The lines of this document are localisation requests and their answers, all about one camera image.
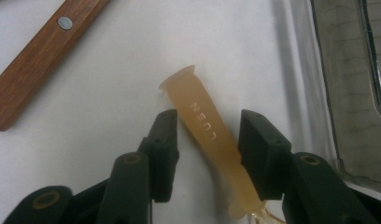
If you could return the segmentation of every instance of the metal rivet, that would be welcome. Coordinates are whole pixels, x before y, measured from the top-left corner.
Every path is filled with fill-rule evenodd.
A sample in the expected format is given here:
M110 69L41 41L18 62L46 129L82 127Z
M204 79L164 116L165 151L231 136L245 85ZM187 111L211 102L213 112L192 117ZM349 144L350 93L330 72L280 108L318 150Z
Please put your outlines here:
M321 163L321 161L319 159L312 157L312 156L302 156L301 160L303 160L304 162L306 162L310 165L319 165Z
M125 156L123 160L127 164L135 164L135 163L138 163L139 161L141 161L141 157L134 153L134 154L130 154L130 155Z
M72 28L72 21L68 17L61 17L57 20L57 22L63 30L69 30Z
M43 193L39 195L35 200L33 201L33 208L34 209L42 209L47 208L55 203L57 203L60 199L60 193L57 191L51 191L47 193Z

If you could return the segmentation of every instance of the black plastic part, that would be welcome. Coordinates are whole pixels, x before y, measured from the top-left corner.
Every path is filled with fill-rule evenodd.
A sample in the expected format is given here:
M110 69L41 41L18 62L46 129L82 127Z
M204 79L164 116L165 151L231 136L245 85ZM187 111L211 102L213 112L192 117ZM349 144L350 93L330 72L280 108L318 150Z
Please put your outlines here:
M381 201L360 193L356 190L353 190L353 192L357 198L365 205L368 211L374 216L374 218L376 218L376 220L381 223Z
M284 197L283 212L290 217L288 224L378 223L322 158L302 152L294 154L291 160L290 190L296 192L286 192Z
M296 189L289 188L283 199L283 211L288 224L309 224L310 220Z
M71 189L67 187L54 186L39 189L24 198L4 223L60 223L71 197Z
M289 140L263 115L242 110L238 148L261 200L280 200L289 183Z
M173 191L176 163L179 159L176 121L175 109L159 114L148 137L143 139L137 150L149 156L151 197L155 203L167 203Z
M141 152L115 161L96 224L147 224L150 220L149 159Z
M71 203L63 214L62 223L89 224L97 218L100 203L103 200L108 180L72 197Z

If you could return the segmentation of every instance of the white table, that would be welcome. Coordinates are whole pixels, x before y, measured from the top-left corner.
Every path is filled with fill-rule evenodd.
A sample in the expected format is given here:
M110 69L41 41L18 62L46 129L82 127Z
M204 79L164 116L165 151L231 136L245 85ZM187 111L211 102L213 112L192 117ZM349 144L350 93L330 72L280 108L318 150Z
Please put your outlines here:
M0 74L62 1L0 0ZM332 158L308 0L111 0L9 131L0 133L0 223L34 190L74 194L136 151L156 115L173 108L159 84L196 65L238 137L240 112L264 114L294 151ZM170 203L154 223L252 223L228 218L217 173L178 125Z

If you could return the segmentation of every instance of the plastic tube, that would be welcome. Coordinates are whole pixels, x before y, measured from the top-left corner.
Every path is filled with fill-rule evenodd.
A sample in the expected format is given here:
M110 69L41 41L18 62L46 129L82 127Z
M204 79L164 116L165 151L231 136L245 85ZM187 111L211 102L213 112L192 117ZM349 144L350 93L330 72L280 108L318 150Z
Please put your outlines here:
M257 214L264 207L264 202L261 202L246 169L240 163L236 141L193 72L194 65L180 70L167 78L160 89L167 91L178 115L205 155L227 179L234 194L229 215L240 218L246 213Z

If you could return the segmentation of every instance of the wooden handle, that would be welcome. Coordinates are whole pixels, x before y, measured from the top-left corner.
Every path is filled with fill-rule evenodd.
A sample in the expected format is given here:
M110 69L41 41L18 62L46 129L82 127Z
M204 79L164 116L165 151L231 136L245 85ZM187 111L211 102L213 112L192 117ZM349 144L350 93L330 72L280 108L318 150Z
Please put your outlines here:
M66 0L1 74L0 131L16 121L107 2Z

